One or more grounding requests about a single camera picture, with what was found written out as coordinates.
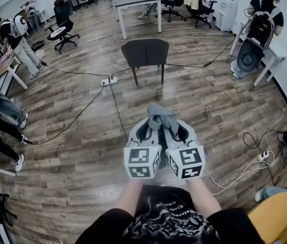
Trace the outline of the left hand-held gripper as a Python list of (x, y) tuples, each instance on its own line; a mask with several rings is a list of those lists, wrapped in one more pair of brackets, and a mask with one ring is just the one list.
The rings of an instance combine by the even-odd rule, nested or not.
[(124, 167), (131, 179), (153, 179), (161, 163), (158, 131), (148, 123), (146, 118), (131, 129), (129, 141), (123, 149)]

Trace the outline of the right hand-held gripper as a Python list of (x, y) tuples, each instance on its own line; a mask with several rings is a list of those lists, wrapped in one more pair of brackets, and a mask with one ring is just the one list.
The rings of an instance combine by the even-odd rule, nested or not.
[(203, 146), (192, 127), (179, 119), (177, 123), (177, 134), (165, 129), (168, 165), (179, 180), (200, 177), (206, 164)]

